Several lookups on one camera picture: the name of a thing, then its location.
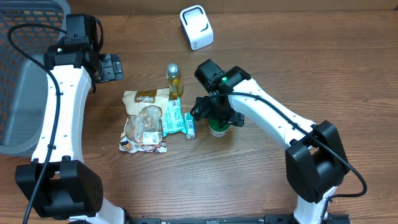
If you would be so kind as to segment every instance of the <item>glass bottle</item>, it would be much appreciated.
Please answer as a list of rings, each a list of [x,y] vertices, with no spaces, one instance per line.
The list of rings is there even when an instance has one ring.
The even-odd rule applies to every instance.
[[[166,77],[169,81],[170,99],[181,98],[183,95],[183,86],[181,83],[180,68],[176,64],[171,63],[167,68]]]

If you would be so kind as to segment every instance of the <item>green snack package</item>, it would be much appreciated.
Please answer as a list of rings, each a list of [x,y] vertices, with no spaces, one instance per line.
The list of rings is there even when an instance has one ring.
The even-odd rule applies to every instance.
[[[187,139],[194,139],[195,122],[193,120],[193,117],[191,116],[190,113],[185,113],[184,118],[185,118],[185,128],[187,129],[187,133],[185,133],[185,136],[187,137]]]
[[[167,104],[167,110],[162,117],[162,129],[163,137],[167,134],[176,133],[181,131],[182,133],[187,133],[185,129],[184,117],[181,112],[181,102],[180,99],[170,100]]]

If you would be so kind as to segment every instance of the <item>bottle cap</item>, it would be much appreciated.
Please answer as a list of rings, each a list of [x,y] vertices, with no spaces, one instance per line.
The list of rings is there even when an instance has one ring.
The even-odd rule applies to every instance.
[[[171,63],[167,68],[167,78],[171,75],[173,78],[177,77],[179,72],[178,65]]]

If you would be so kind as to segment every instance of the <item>small green can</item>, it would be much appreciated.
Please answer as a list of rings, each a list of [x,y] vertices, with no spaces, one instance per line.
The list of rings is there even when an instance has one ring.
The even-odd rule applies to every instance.
[[[229,129],[229,124],[226,124],[223,128],[219,128],[220,122],[215,119],[209,119],[209,131],[214,137],[223,137]]]

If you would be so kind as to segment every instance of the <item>white plastic box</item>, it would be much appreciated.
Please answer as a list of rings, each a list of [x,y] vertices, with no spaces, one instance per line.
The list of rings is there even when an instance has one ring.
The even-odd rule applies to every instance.
[[[213,29],[203,7],[196,5],[182,10],[180,20],[192,50],[198,50],[213,43]]]

